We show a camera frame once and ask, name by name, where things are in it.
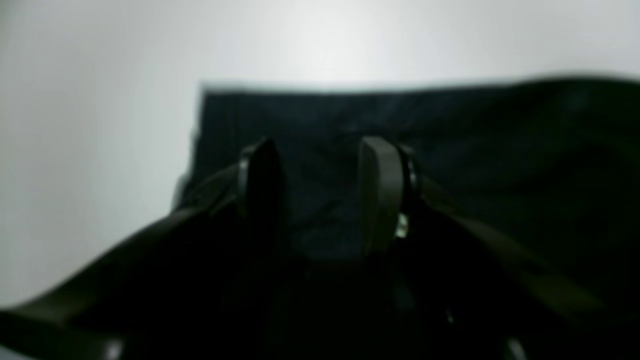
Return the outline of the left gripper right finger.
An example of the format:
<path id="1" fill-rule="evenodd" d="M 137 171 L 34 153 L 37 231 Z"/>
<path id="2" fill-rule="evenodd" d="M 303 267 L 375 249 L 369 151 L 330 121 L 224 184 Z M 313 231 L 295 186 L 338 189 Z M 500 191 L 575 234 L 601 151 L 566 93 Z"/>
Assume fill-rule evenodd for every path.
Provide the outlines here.
<path id="1" fill-rule="evenodd" d="M 615 311 L 467 216 L 407 146 L 358 147 L 362 251 L 413 297 L 435 360 L 637 360 L 639 313 Z"/>

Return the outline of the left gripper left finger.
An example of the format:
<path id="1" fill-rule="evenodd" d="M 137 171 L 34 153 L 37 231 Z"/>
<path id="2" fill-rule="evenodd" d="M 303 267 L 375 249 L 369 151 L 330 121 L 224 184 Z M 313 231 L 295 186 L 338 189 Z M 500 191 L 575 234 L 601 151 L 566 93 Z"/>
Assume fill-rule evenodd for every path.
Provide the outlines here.
<path id="1" fill-rule="evenodd" d="M 162 219 L 1 311 L 1 346 L 37 360 L 155 360 L 199 348 L 224 291 L 275 239 L 275 142 L 246 146 Z"/>

